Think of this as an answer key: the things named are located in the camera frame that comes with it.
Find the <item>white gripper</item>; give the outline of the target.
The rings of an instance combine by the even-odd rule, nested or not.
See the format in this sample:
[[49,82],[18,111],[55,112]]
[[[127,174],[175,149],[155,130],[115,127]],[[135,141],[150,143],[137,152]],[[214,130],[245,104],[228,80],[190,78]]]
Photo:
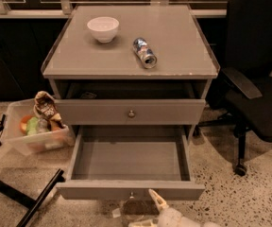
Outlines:
[[158,223],[154,219],[146,219],[131,222],[128,227],[221,227],[214,222],[205,222],[203,224],[186,218],[176,209],[168,208],[166,200],[160,196],[155,190],[149,189],[148,193],[154,201],[158,211]]

